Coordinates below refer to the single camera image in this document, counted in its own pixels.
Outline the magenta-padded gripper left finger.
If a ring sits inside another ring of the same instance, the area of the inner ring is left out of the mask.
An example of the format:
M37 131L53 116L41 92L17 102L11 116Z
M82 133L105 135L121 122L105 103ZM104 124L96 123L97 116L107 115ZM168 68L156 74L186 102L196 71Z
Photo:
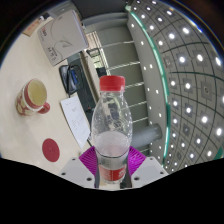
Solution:
M100 177L95 148L90 147L78 158L72 157L59 176L84 188L98 188Z

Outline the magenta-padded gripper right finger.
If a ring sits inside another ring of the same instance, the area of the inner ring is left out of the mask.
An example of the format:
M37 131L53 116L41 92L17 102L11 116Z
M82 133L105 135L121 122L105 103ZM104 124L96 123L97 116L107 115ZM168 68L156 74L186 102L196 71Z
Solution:
M127 157L126 175L120 184L120 188L140 188L167 175L168 173L155 157L146 157L140 151L131 147Z

